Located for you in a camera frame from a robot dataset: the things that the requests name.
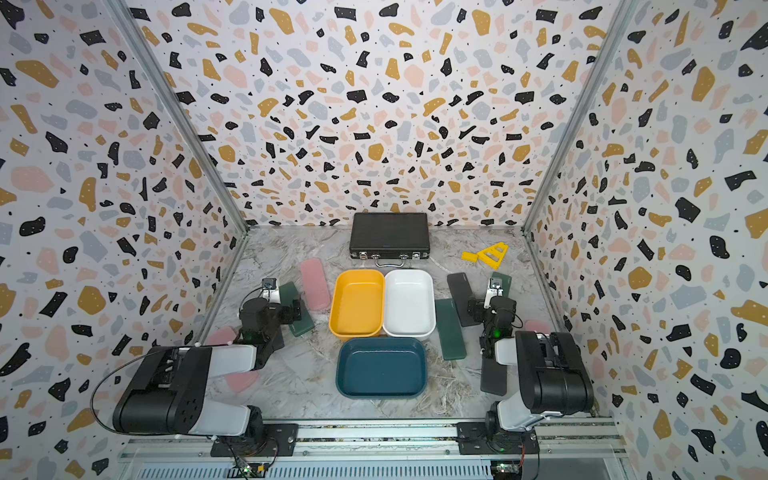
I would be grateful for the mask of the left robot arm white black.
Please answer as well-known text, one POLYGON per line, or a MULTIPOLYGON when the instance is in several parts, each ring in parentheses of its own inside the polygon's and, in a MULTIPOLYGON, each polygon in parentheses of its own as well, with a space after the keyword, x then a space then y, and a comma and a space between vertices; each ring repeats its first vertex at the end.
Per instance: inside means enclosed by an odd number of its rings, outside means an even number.
POLYGON ((233 453, 255 454, 272 441, 258 407, 206 398, 210 379, 261 370, 284 347, 282 328, 302 320, 303 301, 284 295, 266 278, 238 307, 232 340, 184 347, 156 346, 134 361, 138 368, 103 429, 127 436, 210 437, 233 453))

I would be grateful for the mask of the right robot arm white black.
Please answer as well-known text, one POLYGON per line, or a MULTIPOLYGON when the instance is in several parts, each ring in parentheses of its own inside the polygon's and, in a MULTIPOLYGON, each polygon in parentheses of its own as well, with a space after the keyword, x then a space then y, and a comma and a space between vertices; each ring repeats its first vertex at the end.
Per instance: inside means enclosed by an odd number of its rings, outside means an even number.
POLYGON ((505 395, 509 368, 518 379, 517 392, 487 411, 483 446, 498 453, 524 451, 537 424, 592 409, 592 383, 573 336, 527 330, 517 302, 504 294, 503 279, 491 277, 485 298, 470 301, 467 311, 483 327, 481 390, 505 395))

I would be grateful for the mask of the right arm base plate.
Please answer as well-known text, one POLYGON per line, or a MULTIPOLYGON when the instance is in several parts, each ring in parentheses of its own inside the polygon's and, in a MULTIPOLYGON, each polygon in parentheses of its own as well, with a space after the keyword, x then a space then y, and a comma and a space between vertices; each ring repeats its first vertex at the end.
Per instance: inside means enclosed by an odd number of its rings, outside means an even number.
POLYGON ((461 455, 536 455, 539 443, 534 430, 506 431, 484 422, 458 422, 456 442, 461 455))

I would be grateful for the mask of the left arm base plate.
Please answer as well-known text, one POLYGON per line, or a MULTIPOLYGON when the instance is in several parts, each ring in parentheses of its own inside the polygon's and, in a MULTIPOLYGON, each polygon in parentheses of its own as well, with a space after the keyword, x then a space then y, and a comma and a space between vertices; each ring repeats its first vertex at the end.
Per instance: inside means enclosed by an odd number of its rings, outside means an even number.
POLYGON ((210 456, 290 457, 298 438, 297 423, 267 423, 235 437, 219 437, 213 443, 210 456))

